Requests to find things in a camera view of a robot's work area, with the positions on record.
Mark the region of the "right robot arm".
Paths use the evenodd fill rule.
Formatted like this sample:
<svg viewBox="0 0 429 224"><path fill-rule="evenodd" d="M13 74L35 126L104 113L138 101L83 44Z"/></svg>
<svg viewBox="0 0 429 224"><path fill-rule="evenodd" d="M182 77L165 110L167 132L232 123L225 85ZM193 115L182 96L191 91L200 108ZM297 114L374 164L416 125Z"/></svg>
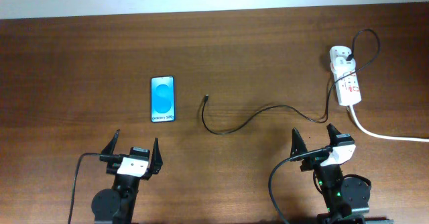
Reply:
<svg viewBox="0 0 429 224"><path fill-rule="evenodd" d="M299 131L294 128L290 157L301 162L301 171L313 172L314 183L328 210L317 216L318 223L364 223L363 215L369 212L371 181L356 174L343 174L341 165L353 156L355 141L332 124L326 128L330 143L312 151L307 150Z"/></svg>

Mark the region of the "white power strip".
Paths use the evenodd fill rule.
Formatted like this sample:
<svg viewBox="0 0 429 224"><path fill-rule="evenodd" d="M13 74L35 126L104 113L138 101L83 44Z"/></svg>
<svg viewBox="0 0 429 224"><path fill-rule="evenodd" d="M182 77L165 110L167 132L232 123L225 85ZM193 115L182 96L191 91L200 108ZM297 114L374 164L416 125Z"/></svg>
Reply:
<svg viewBox="0 0 429 224"><path fill-rule="evenodd" d="M347 60L347 57L351 54L351 49L346 46L333 46L330 49L329 54L331 64L331 60L334 60L339 56L342 56ZM339 101L339 105L341 106L346 107L361 102L361 92L355 70L352 72L346 72L343 75L333 74L334 81L336 82L335 87L337 99Z"/></svg>

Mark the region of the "white USB charger plug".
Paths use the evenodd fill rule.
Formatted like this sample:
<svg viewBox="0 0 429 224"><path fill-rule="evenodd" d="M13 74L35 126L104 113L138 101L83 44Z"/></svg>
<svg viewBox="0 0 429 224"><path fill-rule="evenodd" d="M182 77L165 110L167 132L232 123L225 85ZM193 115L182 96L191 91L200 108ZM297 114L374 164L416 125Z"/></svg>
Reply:
<svg viewBox="0 0 429 224"><path fill-rule="evenodd" d="M339 56L334 60L331 60L331 70L333 74L343 75L346 72L352 72L356 68L356 62L354 59L347 61L346 58Z"/></svg>

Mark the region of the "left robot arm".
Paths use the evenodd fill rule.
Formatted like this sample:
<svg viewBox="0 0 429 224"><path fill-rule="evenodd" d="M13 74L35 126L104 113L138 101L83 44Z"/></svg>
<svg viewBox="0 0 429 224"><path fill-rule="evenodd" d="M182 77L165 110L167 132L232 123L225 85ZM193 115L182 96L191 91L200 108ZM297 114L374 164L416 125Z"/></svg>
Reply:
<svg viewBox="0 0 429 224"><path fill-rule="evenodd" d="M116 131L99 157L114 180L111 188L99 191L92 200L95 223L131 223L139 183L158 174L163 166L158 138L154 139L152 150L132 147L128 154L114 154L118 138Z"/></svg>

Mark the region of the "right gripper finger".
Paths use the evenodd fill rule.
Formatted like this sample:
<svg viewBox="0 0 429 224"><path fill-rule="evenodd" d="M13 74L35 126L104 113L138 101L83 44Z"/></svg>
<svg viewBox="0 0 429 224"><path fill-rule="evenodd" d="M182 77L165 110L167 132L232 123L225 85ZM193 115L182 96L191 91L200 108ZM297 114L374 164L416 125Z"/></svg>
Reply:
<svg viewBox="0 0 429 224"><path fill-rule="evenodd" d="M331 123L326 126L328 130L328 136L330 138L330 146L338 146L341 142L342 133Z"/></svg>
<svg viewBox="0 0 429 224"><path fill-rule="evenodd" d="M293 158L293 160L303 160L304 154L307 152L308 150L302 136L296 128L293 128L290 157Z"/></svg>

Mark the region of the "blue Samsung Galaxy smartphone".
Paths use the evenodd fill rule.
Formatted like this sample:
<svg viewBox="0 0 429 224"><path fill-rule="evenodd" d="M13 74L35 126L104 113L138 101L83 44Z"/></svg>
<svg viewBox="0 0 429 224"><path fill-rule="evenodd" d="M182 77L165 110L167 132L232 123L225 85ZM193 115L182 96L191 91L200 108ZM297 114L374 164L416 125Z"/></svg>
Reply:
<svg viewBox="0 0 429 224"><path fill-rule="evenodd" d="M175 119L174 77L153 77L151 79L151 122L171 122Z"/></svg>

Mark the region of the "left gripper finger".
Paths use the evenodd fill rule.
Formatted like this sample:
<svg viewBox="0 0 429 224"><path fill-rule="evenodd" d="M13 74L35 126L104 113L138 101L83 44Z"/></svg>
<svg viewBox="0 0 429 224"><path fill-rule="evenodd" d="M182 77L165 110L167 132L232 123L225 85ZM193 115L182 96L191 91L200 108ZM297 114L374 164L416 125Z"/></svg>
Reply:
<svg viewBox="0 0 429 224"><path fill-rule="evenodd" d="M158 141L158 138L156 137L154 140L154 147L153 147L151 163L150 163L150 167L149 167L150 173L151 174L159 174L160 170L162 169L163 164L164 163L162 160L162 155L161 155L160 149L159 149L159 141Z"/></svg>
<svg viewBox="0 0 429 224"><path fill-rule="evenodd" d="M113 155L115 145L117 143L117 140L119 138L120 130L118 129L115 134L113 135L111 141L104 147L104 149L101 151L101 155Z"/></svg>

